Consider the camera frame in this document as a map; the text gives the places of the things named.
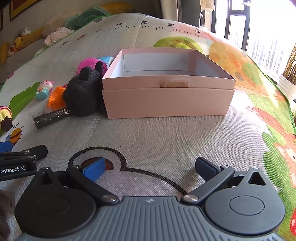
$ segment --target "orange toy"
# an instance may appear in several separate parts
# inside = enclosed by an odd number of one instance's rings
[[[54,92],[50,95],[47,103],[47,107],[51,108],[52,111],[66,107],[65,101],[63,101],[63,93],[66,88],[58,86]]]

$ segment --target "pink box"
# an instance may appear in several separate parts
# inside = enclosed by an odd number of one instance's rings
[[[109,119],[226,115],[235,79],[192,49],[132,48],[103,79]]]

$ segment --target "metal pivot screw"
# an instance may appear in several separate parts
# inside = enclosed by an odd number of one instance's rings
[[[111,194],[107,194],[102,197],[102,200],[104,202],[115,202],[117,200],[117,197]]]
[[[198,197],[195,195],[189,194],[189,195],[185,195],[183,197],[183,200],[186,202],[196,202],[198,200]]]

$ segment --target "potted plant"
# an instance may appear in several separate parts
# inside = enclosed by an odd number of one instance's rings
[[[296,45],[289,57],[283,75],[279,76],[278,87],[290,102],[294,100],[296,97]]]

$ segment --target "green cloth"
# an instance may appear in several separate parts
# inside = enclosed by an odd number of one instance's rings
[[[95,18],[105,17],[109,15],[111,14],[104,8],[97,7],[97,6],[91,7],[90,9],[86,10],[82,14],[67,19],[65,22],[65,27],[72,30],[78,30],[83,26],[87,25],[89,22],[91,22]]]

